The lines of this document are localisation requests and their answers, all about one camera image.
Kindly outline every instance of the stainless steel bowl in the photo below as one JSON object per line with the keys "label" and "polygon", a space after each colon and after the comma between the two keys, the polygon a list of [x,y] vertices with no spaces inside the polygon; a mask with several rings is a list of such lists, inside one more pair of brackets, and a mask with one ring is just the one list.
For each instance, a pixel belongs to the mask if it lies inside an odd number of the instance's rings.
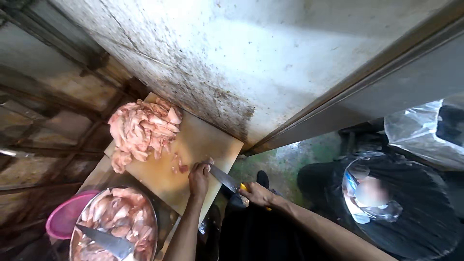
{"label": "stainless steel bowl", "polygon": [[[150,198],[148,198],[145,193],[140,191],[140,189],[137,189],[137,188],[134,188],[134,187],[128,187],[128,186],[115,186],[115,187],[110,187],[110,188],[107,188],[107,189],[112,190],[113,188],[121,188],[121,189],[132,188],[135,191],[137,191],[137,193],[141,194],[147,200],[147,202],[149,203],[149,205],[151,207],[150,209],[153,211],[153,217],[154,217],[153,218],[153,220],[154,220],[154,224],[153,224],[153,230],[154,231],[153,231],[153,233],[155,233],[155,242],[154,242],[154,246],[153,246],[153,253],[152,253],[152,256],[151,256],[150,260],[155,259],[156,246],[157,246],[157,243],[158,243],[158,219],[156,218],[156,212],[155,212],[155,209],[153,207],[153,203],[151,202]],[[100,194],[102,194],[107,189],[102,190],[95,197],[93,197],[87,203],[87,205],[85,206],[85,208],[82,211],[86,210],[90,206],[90,204],[92,204],[92,202],[95,200],[95,198],[98,197]],[[79,240],[77,239],[77,231],[76,231],[76,228],[74,227],[74,231],[72,232],[71,242],[70,242],[70,246],[69,246],[69,260],[70,261],[74,261],[74,253],[76,251],[76,246],[77,246],[78,243],[79,243]]]}

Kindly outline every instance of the clear plastic bag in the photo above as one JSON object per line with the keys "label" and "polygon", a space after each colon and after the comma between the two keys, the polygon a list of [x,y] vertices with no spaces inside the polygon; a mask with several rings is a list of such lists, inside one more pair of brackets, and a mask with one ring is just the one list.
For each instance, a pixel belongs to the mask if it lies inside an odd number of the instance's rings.
{"label": "clear plastic bag", "polygon": [[390,114],[385,117],[389,144],[431,163],[464,170],[463,108],[464,98],[455,96]]}
{"label": "clear plastic bag", "polygon": [[[382,155],[384,154],[381,152],[361,153],[345,169],[342,180],[343,196],[353,219],[359,224],[366,224],[371,220],[384,220],[392,223],[397,221],[403,211],[401,205],[391,199],[388,191],[380,187],[381,181],[369,176],[370,169],[363,164],[370,157]],[[370,187],[367,195],[363,195],[363,188],[366,184],[373,184],[373,186]],[[372,197],[377,195],[380,199],[373,200]]]}

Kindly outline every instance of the knife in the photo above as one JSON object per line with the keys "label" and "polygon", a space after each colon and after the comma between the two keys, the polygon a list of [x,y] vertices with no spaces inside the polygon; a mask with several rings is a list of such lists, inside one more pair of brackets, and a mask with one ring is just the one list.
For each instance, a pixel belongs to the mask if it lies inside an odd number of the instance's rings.
{"label": "knife", "polygon": [[122,237],[116,237],[92,228],[76,224],[76,227],[103,249],[108,250],[121,261],[136,261],[135,244]]}
{"label": "knife", "polygon": [[243,189],[246,192],[249,192],[249,190],[246,188],[246,186],[243,183],[240,183],[236,181],[233,177],[230,175],[227,175],[225,172],[220,170],[218,167],[214,166],[213,164],[209,164],[211,166],[211,170],[209,171],[219,182],[221,182],[224,186],[226,186],[228,189],[230,189],[233,193],[238,193],[239,189]]}

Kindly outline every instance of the wooden cutting board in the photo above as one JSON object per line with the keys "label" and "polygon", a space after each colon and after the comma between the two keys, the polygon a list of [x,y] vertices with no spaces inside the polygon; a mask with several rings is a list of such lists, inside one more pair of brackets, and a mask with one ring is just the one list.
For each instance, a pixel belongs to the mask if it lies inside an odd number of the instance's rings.
{"label": "wooden cutting board", "polygon": [[[150,93],[145,101],[154,103],[156,97],[154,93]],[[176,140],[171,144],[170,154],[163,149],[161,158],[158,160],[155,160],[153,155],[148,156],[146,162],[134,159],[126,166],[126,170],[182,215],[190,196],[188,173],[193,164],[212,157],[214,165],[228,173],[242,149],[243,142],[186,111],[183,111],[179,129]],[[114,148],[113,141],[105,150],[105,154],[111,157]],[[173,173],[172,159],[175,152],[181,157],[182,163],[188,165],[189,171],[186,173]],[[208,180],[208,193],[201,209],[200,222],[221,187],[221,183],[212,175],[208,177]]]}

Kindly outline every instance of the wet floor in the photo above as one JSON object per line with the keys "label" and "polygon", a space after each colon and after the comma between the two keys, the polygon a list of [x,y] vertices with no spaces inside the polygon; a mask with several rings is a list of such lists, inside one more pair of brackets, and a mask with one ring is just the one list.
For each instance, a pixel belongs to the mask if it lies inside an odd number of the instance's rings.
{"label": "wet floor", "polygon": [[[256,181],[256,174],[264,170],[269,176],[269,187],[302,207],[311,207],[303,198],[296,185],[298,171],[311,163],[331,162],[340,155],[341,139],[336,132],[320,135],[281,148],[237,159],[229,175],[239,181]],[[215,204],[225,207],[225,200],[219,195]]]}

